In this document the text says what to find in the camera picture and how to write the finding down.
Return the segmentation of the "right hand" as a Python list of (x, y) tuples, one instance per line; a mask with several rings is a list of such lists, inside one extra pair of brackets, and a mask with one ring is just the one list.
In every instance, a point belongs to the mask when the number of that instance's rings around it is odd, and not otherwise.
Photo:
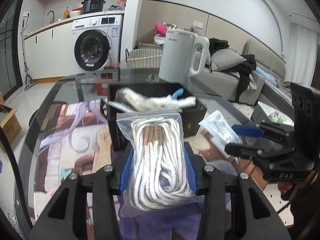
[(278, 190), (282, 200), (291, 200), (300, 189), (312, 185), (318, 177), (318, 172), (311, 172), (304, 181), (279, 181), (277, 182)]

